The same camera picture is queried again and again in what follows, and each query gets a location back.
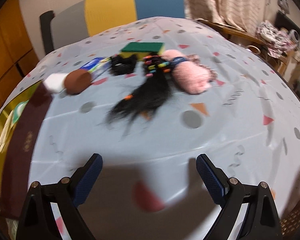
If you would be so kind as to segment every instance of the brown round object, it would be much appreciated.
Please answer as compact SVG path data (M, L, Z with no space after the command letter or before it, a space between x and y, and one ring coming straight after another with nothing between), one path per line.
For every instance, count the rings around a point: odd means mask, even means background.
M80 94L91 84L91 74L84 69L77 69L70 72L64 81L67 93L70 95Z

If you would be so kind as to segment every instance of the table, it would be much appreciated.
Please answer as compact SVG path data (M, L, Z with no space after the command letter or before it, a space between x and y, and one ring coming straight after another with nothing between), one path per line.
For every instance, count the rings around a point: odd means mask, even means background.
M236 36L236 37L239 37L239 38L243 38L247 41L257 43L259 45L263 45L263 46L266 45L264 41L256 38L254 35L252 35L250 33L247 33L245 31L241 31L237 28L234 28L234 27L231 27L231 26L225 26L225 25L218 24L218 23L209 22L209 21L206 21L206 20L200 20L199 19L198 21L208 25L209 27L213 28L217 32L227 34L228 35L228 37L227 37L228 40L231 39L231 36Z
M71 176L93 153L104 168L85 204L85 222L99 239L203 239L220 207L213 204L195 168L206 153L216 167L242 183L266 181L279 215L300 195L300 102L282 79L253 53L186 19L154 17L116 27L48 54L16 87L73 71L93 57L111 56L130 41L164 42L166 49L198 54L218 73L212 87L188 95L172 86L172 98L148 121L107 125L111 107L144 81L140 64L129 75L104 73L80 95L53 95L43 120L28 185ZM136 199L146 192L153 210ZM63 239L69 239L58 208L53 211ZM242 208L229 239L235 239Z

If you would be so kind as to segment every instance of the blue gripper pad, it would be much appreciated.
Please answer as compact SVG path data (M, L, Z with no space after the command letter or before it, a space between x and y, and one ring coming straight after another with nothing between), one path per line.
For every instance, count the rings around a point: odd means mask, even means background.
M73 204L76 208L86 201L94 183L96 182L102 170L103 160L101 155L97 154L95 158L93 157L95 157L95 154L90 158L90 160L88 160L84 167L79 168L86 169L86 172L82 174L80 180L77 182L74 188Z
M196 166L214 203L223 207L229 191L228 177L221 169L216 168L205 154L197 157Z

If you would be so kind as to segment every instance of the clothes pile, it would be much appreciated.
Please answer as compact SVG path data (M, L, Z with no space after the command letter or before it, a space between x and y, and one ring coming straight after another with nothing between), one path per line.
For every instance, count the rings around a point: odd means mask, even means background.
M296 48L289 35L284 31L279 31L270 22L265 21L257 27L257 35L268 47L268 55L279 58L283 52L288 52Z

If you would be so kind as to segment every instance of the yellow chair panel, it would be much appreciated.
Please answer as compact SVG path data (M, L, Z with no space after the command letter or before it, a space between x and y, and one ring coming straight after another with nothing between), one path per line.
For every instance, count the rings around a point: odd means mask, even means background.
M86 0L84 14L90 36L137 20L134 0Z

